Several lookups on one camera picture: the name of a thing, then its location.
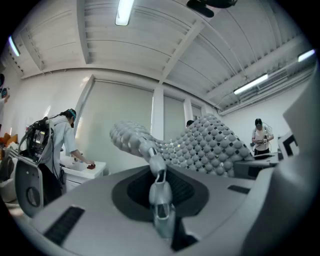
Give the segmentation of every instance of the robotic hand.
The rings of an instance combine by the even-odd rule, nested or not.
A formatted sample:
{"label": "robotic hand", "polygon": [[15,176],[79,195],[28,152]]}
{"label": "robotic hand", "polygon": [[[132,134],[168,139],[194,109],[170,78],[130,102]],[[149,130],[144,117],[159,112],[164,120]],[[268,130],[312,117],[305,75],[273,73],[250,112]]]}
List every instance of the robotic hand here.
{"label": "robotic hand", "polygon": [[176,212],[172,204],[172,191],[166,181],[167,165],[153,141],[140,138],[139,152],[149,162],[155,177],[149,190],[149,203],[153,211],[153,224],[160,236],[170,239],[174,235]]}

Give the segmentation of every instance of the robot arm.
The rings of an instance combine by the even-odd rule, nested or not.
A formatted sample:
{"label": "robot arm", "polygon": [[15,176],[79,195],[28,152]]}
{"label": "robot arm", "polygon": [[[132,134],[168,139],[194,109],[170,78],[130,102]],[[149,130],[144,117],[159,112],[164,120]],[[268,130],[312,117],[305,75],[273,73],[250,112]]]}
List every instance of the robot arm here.
{"label": "robot arm", "polygon": [[132,130],[132,123],[119,123],[111,130],[113,143],[121,150],[143,157],[150,165],[155,177],[149,190],[149,203],[153,211],[153,224],[163,238],[172,238],[175,230],[176,213],[172,204],[173,195],[166,181],[167,165],[158,153],[157,145],[144,127]]}

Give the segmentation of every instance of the black vent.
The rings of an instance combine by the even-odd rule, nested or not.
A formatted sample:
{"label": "black vent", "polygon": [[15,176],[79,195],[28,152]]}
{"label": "black vent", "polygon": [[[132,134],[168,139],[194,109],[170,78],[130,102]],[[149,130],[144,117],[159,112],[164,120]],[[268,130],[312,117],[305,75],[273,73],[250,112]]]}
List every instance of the black vent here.
{"label": "black vent", "polygon": [[44,236],[60,246],[84,212],[85,210],[79,207],[69,207],[45,232]]}

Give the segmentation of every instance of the white cable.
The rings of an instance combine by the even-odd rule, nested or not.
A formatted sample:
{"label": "white cable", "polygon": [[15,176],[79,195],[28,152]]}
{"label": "white cable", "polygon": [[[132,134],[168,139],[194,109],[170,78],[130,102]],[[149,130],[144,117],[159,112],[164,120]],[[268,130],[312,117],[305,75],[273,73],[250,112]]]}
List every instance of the white cable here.
{"label": "white cable", "polygon": [[272,132],[272,127],[269,125],[269,124],[267,124],[266,122],[263,122],[266,126],[268,126],[270,129],[271,129],[271,132]]}

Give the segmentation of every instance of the woman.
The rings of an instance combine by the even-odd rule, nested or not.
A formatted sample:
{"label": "woman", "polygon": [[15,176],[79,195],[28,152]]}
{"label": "woman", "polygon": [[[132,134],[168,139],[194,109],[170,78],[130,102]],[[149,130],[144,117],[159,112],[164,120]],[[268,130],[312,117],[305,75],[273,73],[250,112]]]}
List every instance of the woman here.
{"label": "woman", "polygon": [[60,172],[60,151],[63,144],[66,151],[76,158],[88,165],[95,164],[95,162],[85,159],[77,149],[75,135],[72,129],[76,120],[76,111],[68,109],[50,119],[54,125],[53,151],[47,152],[47,154],[50,154],[45,156],[46,159],[50,159],[47,163],[39,164],[42,172],[45,205],[61,196],[61,185],[59,181],[63,184],[63,173]]}
{"label": "woman", "polygon": [[269,141],[274,139],[271,129],[263,125],[260,118],[254,121],[255,129],[252,131],[252,142],[255,143],[254,155],[270,153]]}
{"label": "woman", "polygon": [[94,165],[95,162],[86,160],[77,149],[75,134],[72,129],[76,120],[76,111],[68,109],[65,112],[61,112],[59,115],[51,117],[50,119],[54,125],[53,163],[52,161],[49,161],[46,163],[46,166],[52,171],[52,173],[56,174],[58,177],[60,175],[60,151],[63,144],[68,153],[88,165]]}

